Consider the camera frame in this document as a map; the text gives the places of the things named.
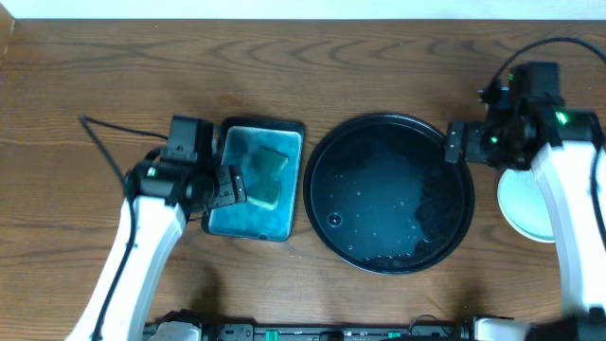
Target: white wall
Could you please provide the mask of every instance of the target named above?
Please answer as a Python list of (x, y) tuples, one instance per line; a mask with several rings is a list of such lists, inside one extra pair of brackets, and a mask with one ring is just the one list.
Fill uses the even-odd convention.
[(17, 19), (606, 19), (606, 0), (0, 0)]

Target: sponge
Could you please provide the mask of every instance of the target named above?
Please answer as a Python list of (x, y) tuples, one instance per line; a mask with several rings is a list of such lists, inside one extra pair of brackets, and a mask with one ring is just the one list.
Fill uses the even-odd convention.
[(246, 189), (251, 204), (273, 210), (280, 196), (279, 175), (288, 163), (288, 157), (265, 148), (252, 156), (251, 168), (255, 183)]

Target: tabletop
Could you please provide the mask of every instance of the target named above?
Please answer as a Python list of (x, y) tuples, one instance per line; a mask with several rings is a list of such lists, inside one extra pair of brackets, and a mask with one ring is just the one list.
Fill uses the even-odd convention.
[[(78, 321), (116, 235), (119, 183), (78, 115), (167, 134), (175, 114), (220, 123), (255, 114), (306, 127), (301, 171), (332, 128), (399, 112), (446, 131), (480, 120), (477, 90), (514, 50), (575, 36), (606, 47), (601, 22), (19, 21), (0, 71), (0, 339), (63, 339)], [(567, 44), (520, 60), (561, 63), (570, 106), (606, 119), (602, 65)], [(123, 170), (157, 141), (98, 128)], [(475, 213), (438, 265), (380, 276), (335, 256), (296, 198), (286, 242), (205, 234), (189, 223), (160, 279), (149, 321), (181, 308), (258, 323), (406, 324), (560, 316), (554, 244), (511, 228), (498, 172), (470, 166)]]

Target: wire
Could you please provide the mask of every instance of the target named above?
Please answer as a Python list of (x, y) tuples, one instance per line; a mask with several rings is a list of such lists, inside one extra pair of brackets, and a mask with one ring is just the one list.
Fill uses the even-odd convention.
[[(501, 65), (501, 67), (499, 67), (499, 69), (496, 71), (494, 76), (492, 76), (489, 87), (498, 81), (498, 79), (501, 76), (501, 74), (503, 73), (503, 71), (505, 71), (505, 69), (511, 64), (511, 62), (513, 62), (513, 60), (515, 60), (518, 56), (520, 56), (521, 54), (527, 52), (528, 50), (530, 50), (534, 47), (552, 44), (552, 43), (571, 43), (571, 44), (583, 46), (583, 47), (587, 48), (588, 50), (594, 52), (594, 54), (596, 54), (597, 57), (600, 58), (606, 64), (606, 54), (604, 54), (604, 52), (602, 52), (599, 48), (583, 41), (582, 39), (570, 38), (570, 37), (548, 38), (548, 39), (543, 39), (538, 42), (534, 42), (532, 44), (526, 45), (526, 46), (520, 48), (519, 50), (517, 50), (515, 53), (513, 53), (513, 55), (511, 55), (511, 57), (509, 57)], [(602, 216), (601, 208), (599, 206), (599, 199), (597, 197), (597, 192), (598, 192), (597, 160), (599, 159), (599, 152), (601, 151), (602, 144), (603, 144), (603, 141), (599, 141), (599, 143), (596, 144), (596, 156), (594, 156), (594, 160), (592, 162), (590, 191), (591, 191), (592, 203), (594, 205), (594, 214), (596, 215), (597, 227), (599, 229), (599, 235), (602, 238), (602, 243), (604, 244), (604, 248), (606, 248), (606, 226), (604, 225), (604, 218)]]
[[(125, 190), (126, 189), (126, 181), (124, 180), (124, 177), (122, 175), (122, 171), (120, 170), (120, 168), (117, 165), (116, 161), (114, 161), (114, 158), (110, 155), (109, 151), (105, 148), (105, 146), (103, 146), (103, 144), (101, 143), (101, 141), (98, 139), (98, 137), (95, 134), (95, 132), (93, 132), (93, 130), (89, 126), (88, 122), (98, 124), (98, 125), (100, 125), (102, 127), (116, 129), (116, 130), (119, 130), (121, 132), (138, 134), (138, 135), (145, 135), (145, 136), (155, 136), (155, 137), (160, 137), (160, 138), (168, 139), (167, 137), (165, 137), (163, 135), (160, 135), (160, 134), (148, 133), (148, 132), (138, 131), (138, 130), (134, 130), (134, 129), (124, 128), (124, 127), (116, 126), (114, 124), (109, 124), (109, 123), (101, 122), (99, 120), (87, 117), (85, 115), (80, 115), (80, 123), (82, 124), (82, 127), (84, 128), (84, 130), (86, 131), (86, 133), (88, 133), (88, 135), (91, 137), (91, 139), (93, 140), (93, 142), (95, 142), (95, 145), (101, 151), (101, 153), (105, 157), (105, 160), (107, 161), (107, 163), (109, 163), (110, 166), (112, 167), (112, 170), (116, 174), (118, 180), (120, 181), (120, 185), (122, 185), (122, 189), (124, 191), (126, 191)], [(109, 308), (110, 302), (112, 301), (112, 296), (114, 295), (114, 291), (116, 290), (116, 286), (117, 286), (117, 284), (118, 284), (118, 282), (120, 280), (120, 277), (122, 276), (122, 272), (124, 271), (124, 267), (126, 266), (126, 262), (128, 261), (128, 258), (131, 255), (131, 251), (133, 250), (134, 238), (136, 237), (136, 218), (134, 216), (133, 200), (134, 200), (134, 198), (127, 194), (126, 201), (128, 202), (129, 211), (130, 211), (130, 214), (131, 214), (131, 232), (130, 232), (130, 235), (129, 235), (129, 240), (126, 243), (126, 250), (124, 250), (124, 255), (122, 256), (122, 260), (120, 261), (120, 264), (117, 267), (116, 275), (114, 276), (114, 279), (112, 280), (112, 284), (110, 285), (110, 288), (109, 288), (109, 290), (107, 292), (107, 296), (103, 300), (103, 304), (101, 305), (101, 309), (100, 309), (100, 311), (98, 313), (97, 323), (95, 324), (95, 329), (93, 330), (93, 334), (91, 335), (91, 338), (92, 338), (93, 341), (99, 341), (99, 340), (101, 340), (103, 338), (101, 336), (101, 328), (103, 327), (103, 322), (105, 321), (105, 314), (107, 313), (107, 309)]]
[(111, 129), (116, 129), (119, 130), (121, 132), (126, 132), (126, 133), (132, 133), (132, 134), (137, 134), (137, 135), (144, 135), (144, 136), (151, 136), (151, 137), (158, 137), (158, 138), (162, 138), (162, 139), (166, 139), (168, 140), (169, 137), (166, 135), (162, 135), (162, 134), (157, 134), (157, 133), (150, 133), (150, 132), (145, 132), (145, 131), (140, 131), (140, 130), (136, 130), (136, 129), (130, 129), (130, 128), (125, 128), (125, 127), (121, 127), (121, 126), (116, 126), (114, 124), (111, 123), (106, 123), (106, 122), (102, 122), (100, 120), (96, 120), (94, 118), (90, 118), (90, 117), (86, 117), (86, 116), (80, 116), (80, 121), (82, 120), (82, 117), (84, 117), (84, 120), (89, 121), (91, 123), (95, 123), (98, 124), (102, 127), (105, 128), (111, 128)]
[[(424, 317), (430, 317), (433, 318), (435, 321), (439, 322), (439, 318), (433, 316), (432, 314), (420, 314), (419, 316), (417, 316), (417, 318), (415, 318), (410, 325), (408, 326), (408, 335), (412, 335), (413, 334), (413, 328), (415, 328), (415, 325), (417, 324), (417, 322), (424, 318)], [(449, 332), (446, 332), (446, 329), (444, 328), (444, 326), (439, 326), (442, 331), (446, 334), (446, 336), (451, 337), (452, 335)]]
[(581, 46), (589, 49), (590, 51), (594, 52), (603, 62), (606, 63), (606, 55), (604, 54), (604, 52), (602, 52), (599, 48), (583, 41), (582, 39), (570, 38), (570, 37), (548, 38), (548, 39), (543, 39), (538, 42), (534, 42), (532, 44), (526, 45), (526, 46), (520, 48), (519, 50), (517, 50), (494, 73), (494, 76), (492, 76), (490, 83), (494, 83), (495, 81), (497, 81), (499, 79), (499, 76), (501, 76), (501, 74), (503, 73), (503, 71), (505, 71), (505, 69), (511, 64), (511, 62), (513, 62), (513, 60), (518, 58), (521, 54), (523, 54), (523, 53), (527, 52), (528, 50), (533, 49), (535, 47), (538, 47), (541, 45), (552, 44), (552, 43), (571, 43), (571, 44), (581, 45)]

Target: black cable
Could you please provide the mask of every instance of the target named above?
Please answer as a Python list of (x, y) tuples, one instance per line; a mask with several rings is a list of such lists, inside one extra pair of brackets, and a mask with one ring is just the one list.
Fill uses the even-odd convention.
[[(408, 334), (412, 335), (413, 334), (413, 328), (415, 327), (415, 325), (417, 324), (417, 322), (424, 318), (424, 317), (430, 317), (433, 318), (435, 321), (440, 321), (439, 318), (433, 316), (432, 314), (420, 314), (419, 316), (417, 316), (417, 318), (415, 318), (411, 323), (410, 326), (408, 326)], [(444, 328), (444, 326), (439, 326), (442, 331), (446, 334), (446, 336), (451, 337), (452, 335), (449, 332), (446, 332), (446, 329)]]
[[(119, 130), (122, 132), (133, 133), (133, 134), (138, 134), (138, 135), (145, 135), (145, 136), (155, 136), (155, 137), (167, 139), (167, 137), (160, 135), (160, 134), (148, 133), (148, 132), (138, 131), (138, 130), (134, 130), (134, 129), (124, 128), (124, 127), (116, 126), (114, 124), (101, 122), (96, 119), (84, 116), (84, 115), (80, 115), (80, 123), (82, 124), (82, 127), (84, 128), (86, 133), (88, 133), (88, 135), (91, 137), (93, 142), (95, 142), (95, 145), (99, 148), (99, 150), (105, 157), (105, 160), (107, 160), (107, 162), (112, 167), (112, 170), (114, 171), (118, 180), (120, 181), (120, 184), (122, 185), (123, 190), (126, 188), (126, 181), (124, 180), (122, 171), (120, 170), (116, 161), (114, 161), (114, 158), (110, 155), (109, 151), (105, 148), (105, 146), (103, 146), (101, 141), (98, 139), (95, 132), (93, 132), (91, 127), (88, 125), (88, 122), (95, 123), (95, 124), (98, 124), (98, 125), (106, 127), (106, 128), (116, 129), (116, 130)], [(110, 302), (112, 301), (112, 296), (114, 295), (114, 291), (116, 290), (117, 283), (119, 282), (120, 277), (122, 276), (122, 272), (124, 271), (126, 262), (129, 258), (129, 256), (131, 255), (131, 251), (133, 250), (134, 238), (136, 237), (136, 218), (134, 216), (133, 200), (134, 200), (134, 198), (132, 198), (130, 196), (126, 197), (126, 201), (128, 202), (129, 210), (130, 210), (130, 214), (131, 214), (131, 233), (129, 235), (129, 240), (126, 243), (126, 250), (124, 250), (124, 255), (122, 256), (122, 260), (120, 261), (120, 264), (117, 267), (116, 275), (114, 276), (114, 279), (112, 280), (110, 289), (108, 290), (107, 296), (103, 300), (103, 305), (101, 305), (101, 310), (98, 313), (97, 323), (95, 324), (95, 329), (93, 330), (93, 334), (91, 335), (91, 338), (93, 341), (99, 341), (102, 339), (101, 328), (103, 327), (103, 322), (105, 321), (105, 314), (107, 313), (107, 309), (109, 308)]]
[(125, 127), (120, 127), (120, 126), (116, 126), (116, 125), (111, 124), (111, 123), (106, 123), (106, 122), (102, 122), (102, 121), (96, 120), (94, 118), (90, 118), (90, 117), (86, 117), (86, 116), (84, 116), (84, 117), (85, 117), (86, 121), (98, 124), (98, 125), (100, 125), (102, 127), (116, 129), (116, 130), (119, 130), (121, 132), (132, 133), (132, 134), (137, 134), (137, 135), (144, 135), (144, 136), (151, 136), (151, 137), (158, 137), (158, 138), (162, 138), (162, 139), (166, 139), (166, 140), (169, 139), (169, 137), (166, 136), (166, 135), (157, 134), (157, 133), (150, 133), (150, 132), (145, 132), (145, 131), (140, 131), (140, 130), (136, 130), (136, 129), (125, 128)]
[[(526, 46), (520, 48), (519, 50), (517, 50), (515, 53), (513, 53), (513, 55), (511, 55), (511, 57), (509, 57), (503, 63), (503, 65), (501, 65), (501, 67), (499, 67), (499, 69), (496, 71), (494, 76), (492, 76), (489, 87), (498, 81), (498, 79), (501, 76), (501, 74), (503, 73), (503, 71), (505, 71), (505, 69), (511, 64), (511, 62), (513, 62), (513, 60), (515, 60), (518, 56), (520, 56), (521, 54), (527, 52), (528, 50), (530, 50), (534, 47), (552, 44), (552, 43), (571, 43), (571, 44), (583, 46), (583, 47), (587, 48), (588, 50), (594, 52), (594, 54), (596, 54), (606, 64), (606, 54), (604, 54), (604, 52), (602, 52), (599, 48), (583, 41), (582, 39), (570, 38), (570, 37), (548, 38), (548, 39), (543, 39), (538, 42), (534, 42), (532, 44), (526, 45)], [(592, 162), (591, 190), (590, 191), (591, 191), (592, 203), (594, 205), (594, 213), (596, 215), (597, 227), (599, 228), (599, 235), (602, 238), (602, 243), (604, 244), (604, 248), (606, 248), (606, 226), (604, 225), (604, 218), (602, 217), (601, 208), (599, 206), (599, 199), (597, 197), (597, 192), (598, 192), (597, 160), (599, 159), (599, 152), (601, 151), (602, 143), (603, 143), (603, 141), (601, 141), (596, 146), (596, 156), (594, 156), (594, 160)]]

